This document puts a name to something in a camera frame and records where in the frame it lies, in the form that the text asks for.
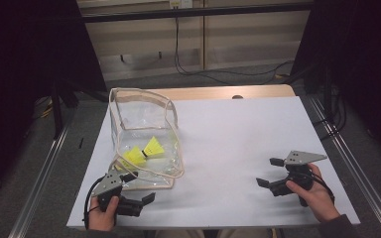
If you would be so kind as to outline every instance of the black cable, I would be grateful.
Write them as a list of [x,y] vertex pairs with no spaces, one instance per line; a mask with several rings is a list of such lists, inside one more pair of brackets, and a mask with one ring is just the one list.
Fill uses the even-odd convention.
[[279,65],[277,65],[275,68],[273,69],[270,69],[270,70],[267,70],[267,71],[263,71],[263,72],[257,72],[257,73],[242,73],[242,72],[235,72],[235,71],[227,71],[227,70],[209,70],[209,71],[196,71],[196,72],[189,72],[189,71],[186,71],[182,66],[181,66],[181,63],[180,63],[180,60],[179,60],[179,19],[176,18],[176,48],[175,48],[175,66],[176,66],[176,70],[178,73],[180,73],[181,75],[185,75],[185,76],[191,76],[191,75],[200,75],[200,76],[204,76],[204,77],[208,77],[214,81],[217,81],[217,82],[220,82],[220,83],[224,83],[224,84],[227,84],[227,85],[233,85],[229,82],[225,82],[225,81],[222,81],[222,80],[219,80],[217,78],[214,78],[212,76],[209,76],[209,75],[206,75],[204,73],[208,73],[208,72],[224,72],[224,73],[231,73],[231,74],[237,74],[237,75],[244,75],[244,76],[257,76],[257,75],[262,75],[262,74],[267,74],[267,73],[270,73],[270,72],[274,72],[273,76],[271,77],[271,79],[265,81],[265,82],[262,82],[262,84],[266,84],[266,83],[269,83],[270,81],[272,81],[274,78],[275,78],[275,74],[277,72],[277,70],[286,65],[286,64],[289,64],[289,63],[293,63],[294,61],[293,60],[287,60],[285,62],[282,62],[280,63]]
[[[358,5],[358,0],[355,3],[354,11],[353,11],[353,14],[352,14],[352,16],[350,18],[348,29],[347,29],[347,31],[345,33],[345,36],[343,37],[343,42],[342,42],[341,46],[343,46],[343,44],[345,44],[346,39],[348,37],[348,34],[349,34],[350,30],[351,30],[351,25],[352,25],[353,18],[355,16],[355,11],[357,9],[357,5]],[[317,68],[321,69],[322,67],[327,67],[331,62],[334,61],[334,57],[332,57],[331,53],[335,53],[335,52],[339,52],[340,51],[340,49],[335,49],[334,48],[334,45],[335,45],[336,41],[337,41],[337,37],[332,38],[330,43],[327,44],[325,49],[321,49],[320,51],[317,51],[317,53],[312,57],[312,63],[309,66],[307,66],[303,70],[299,70],[298,72],[294,73],[292,76],[290,76],[283,83],[285,83],[285,84],[292,84],[295,81],[297,81],[298,79],[302,78],[302,76],[304,74],[309,73],[312,70],[315,70]]]
[[322,123],[322,122],[326,122],[326,121],[327,121],[327,122],[330,122],[330,121],[333,121],[333,120],[329,120],[330,117],[331,117],[331,118],[334,118],[335,116],[337,116],[337,115],[340,113],[340,111],[339,111],[339,98],[340,98],[340,93],[334,95],[334,97],[336,97],[336,99],[335,99],[335,101],[333,102],[333,110],[332,110],[332,114],[331,114],[330,116],[327,116],[327,117],[325,117],[325,118],[319,120],[319,121],[312,122],[312,124],[313,124],[314,126],[317,126],[317,125],[319,125],[319,124]]
[[331,136],[335,136],[337,133],[339,133],[344,127],[345,127],[345,124],[346,124],[346,121],[347,121],[347,112],[346,112],[346,107],[345,107],[345,101],[342,99],[342,108],[343,108],[343,114],[342,114],[342,125],[339,125],[340,123],[338,122],[338,124],[333,127],[331,127],[331,130],[329,133],[327,133],[325,136],[321,137],[320,140],[323,141]]
[[89,198],[91,197],[91,193],[94,190],[94,188],[104,179],[104,177],[106,177],[106,176],[103,176],[103,177],[99,178],[98,180],[96,180],[92,184],[91,188],[88,191],[88,194],[86,195],[85,205],[84,205],[84,218],[82,219],[82,221],[84,222],[85,229],[87,229],[87,230],[88,230],[88,225],[89,225],[89,212],[92,211],[93,209],[96,209],[97,207],[100,207],[100,206],[96,206],[96,207],[93,207],[92,209],[90,209],[88,211]]
[[323,88],[323,110],[325,117],[330,117],[329,120],[333,123],[332,114],[332,76],[330,75],[330,68],[325,65],[324,68],[324,88]]
[[329,186],[327,186],[326,182],[324,182],[324,180],[321,177],[319,177],[318,175],[313,174],[311,176],[311,175],[308,175],[308,174],[305,174],[305,173],[298,173],[298,172],[291,172],[291,174],[292,175],[303,176],[303,177],[306,177],[308,179],[311,179],[311,180],[319,183],[320,185],[322,185],[326,189],[326,191],[329,194],[329,197],[332,200],[332,202],[335,201],[335,196],[333,195],[332,190],[329,188]]
[[336,128],[339,128],[340,126],[340,124],[341,124],[341,122],[343,122],[343,115],[341,115],[341,112],[340,112],[340,109],[339,109],[339,96],[338,96],[338,98],[337,98],[337,105],[336,105],[336,110],[337,110],[337,114],[335,115],[335,118],[333,119],[333,122],[334,122],[334,125],[335,125],[335,127]]

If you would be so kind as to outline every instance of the human hand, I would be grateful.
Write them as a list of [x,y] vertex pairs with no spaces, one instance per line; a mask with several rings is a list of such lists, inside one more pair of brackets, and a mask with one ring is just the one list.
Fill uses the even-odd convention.
[[115,213],[119,197],[113,196],[110,199],[106,212],[101,211],[97,197],[91,198],[89,204],[89,227],[91,230],[111,231],[114,227]]
[[[320,170],[317,166],[313,164],[308,164],[308,166],[312,170],[312,173],[321,178]],[[303,189],[291,180],[286,182],[286,186],[306,201],[319,222],[326,222],[340,216],[326,188],[318,182],[314,181],[314,185],[310,190]]]

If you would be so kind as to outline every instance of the yellow object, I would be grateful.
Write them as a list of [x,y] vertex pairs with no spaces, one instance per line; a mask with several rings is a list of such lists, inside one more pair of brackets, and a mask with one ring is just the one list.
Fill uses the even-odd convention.
[[[159,155],[159,154],[163,154],[163,153],[164,153],[163,147],[160,145],[157,138],[153,137],[153,138],[151,138],[150,142],[147,144],[147,146],[145,147],[145,149],[143,151],[141,151],[139,149],[139,147],[134,146],[134,148],[132,148],[132,150],[126,151],[125,153],[123,153],[122,156],[123,156],[123,158],[128,160],[133,165],[138,166],[138,165],[144,164],[146,162],[146,157]],[[128,170],[134,169],[133,166],[131,166],[129,163],[127,163],[124,160],[118,159],[118,162],[120,162],[122,164],[122,166]],[[122,168],[119,166],[115,166],[115,167],[118,171],[122,170]]]
[[156,137],[151,138],[148,145],[145,147],[144,151],[142,151],[145,157],[154,156],[158,154],[163,154],[164,149],[160,145],[159,141]]
[[[123,153],[123,158],[125,158],[130,163],[134,164],[135,166],[145,163],[145,157],[141,153],[141,150],[139,149],[139,147],[137,146],[132,148],[132,150],[126,151],[125,153]],[[120,162],[122,166],[127,168],[128,170],[134,169],[133,166],[131,166],[129,163],[127,163],[124,160],[118,160],[118,162]],[[115,167],[118,171],[122,170],[122,168],[120,168],[119,166],[115,166]]]

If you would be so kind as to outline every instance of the transparent plastic bag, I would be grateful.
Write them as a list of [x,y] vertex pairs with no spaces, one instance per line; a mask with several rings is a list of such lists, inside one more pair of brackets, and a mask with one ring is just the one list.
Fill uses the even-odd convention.
[[138,172],[124,189],[170,188],[184,173],[173,102],[135,88],[112,88],[109,96],[115,157],[111,170]]

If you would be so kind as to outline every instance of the white surface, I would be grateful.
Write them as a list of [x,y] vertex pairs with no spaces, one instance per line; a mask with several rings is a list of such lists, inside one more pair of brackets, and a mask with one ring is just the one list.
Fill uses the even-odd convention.
[[[287,176],[270,158],[291,150],[325,154],[299,97],[174,101],[178,110],[185,174],[172,189],[156,190],[156,200],[140,217],[119,216],[118,225],[140,229],[278,227],[318,224],[295,194],[273,196],[255,178]],[[86,193],[112,159],[106,115],[68,227],[82,228]],[[329,160],[316,162],[335,194],[335,205],[354,224],[359,219]],[[128,191],[140,199],[148,190]]]

